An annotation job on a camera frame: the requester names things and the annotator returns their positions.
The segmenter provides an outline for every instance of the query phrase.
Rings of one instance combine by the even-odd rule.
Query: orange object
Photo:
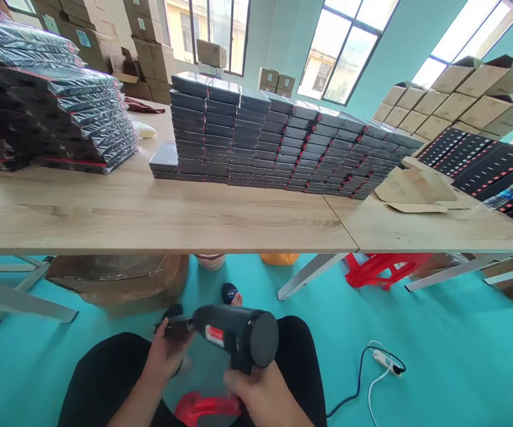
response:
[[[268,265],[294,265],[299,254],[260,254],[260,258]]]
[[[411,274],[430,256],[431,254],[373,254],[365,263],[359,265],[351,253],[345,257],[350,270],[345,279],[353,288],[376,285],[382,286],[384,291],[389,291],[391,285]],[[387,269],[391,271],[388,279],[378,277]]]
[[[198,391],[187,393],[175,408],[175,417],[187,427],[197,427],[204,415],[240,415],[240,405],[235,397],[201,397]]]

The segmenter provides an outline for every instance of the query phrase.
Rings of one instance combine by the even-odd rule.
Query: black pants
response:
[[[310,330],[294,316],[278,320],[278,329],[278,368],[314,426],[327,427],[320,367]],[[74,371],[60,411],[59,427],[106,426],[141,375],[150,345],[151,342],[132,333],[121,333],[95,345]],[[184,426],[163,400],[151,425]],[[243,410],[232,425],[248,427],[254,423]]]

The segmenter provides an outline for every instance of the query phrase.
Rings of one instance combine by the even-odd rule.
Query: red cloth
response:
[[[150,107],[147,104],[141,103],[134,98],[126,97],[126,104],[128,104],[128,110],[135,111],[137,113],[153,113],[153,114],[163,114],[165,113],[165,109],[155,109]]]

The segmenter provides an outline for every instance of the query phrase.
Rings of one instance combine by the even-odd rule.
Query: blue slipper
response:
[[[234,296],[238,293],[238,289],[232,283],[225,283],[221,287],[221,298],[224,304],[230,305]]]

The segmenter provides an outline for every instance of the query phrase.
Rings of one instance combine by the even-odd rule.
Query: open cardboard box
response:
[[[440,173],[423,169],[405,158],[410,169],[394,169],[375,189],[375,194],[393,209],[406,214],[448,212],[449,209],[468,209],[468,201],[458,199],[454,189]]]

